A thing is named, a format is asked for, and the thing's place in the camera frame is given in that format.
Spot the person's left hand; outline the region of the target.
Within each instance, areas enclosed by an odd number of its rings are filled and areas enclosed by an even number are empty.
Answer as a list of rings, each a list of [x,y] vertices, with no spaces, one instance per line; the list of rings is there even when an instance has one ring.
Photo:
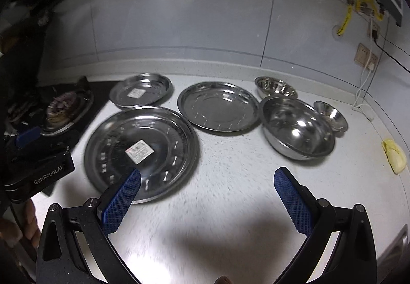
[[[26,238],[34,249],[40,244],[41,231],[37,223],[35,205],[31,199],[24,204],[24,219],[20,226],[14,220],[1,217],[1,239],[10,248],[17,245],[22,238]]]

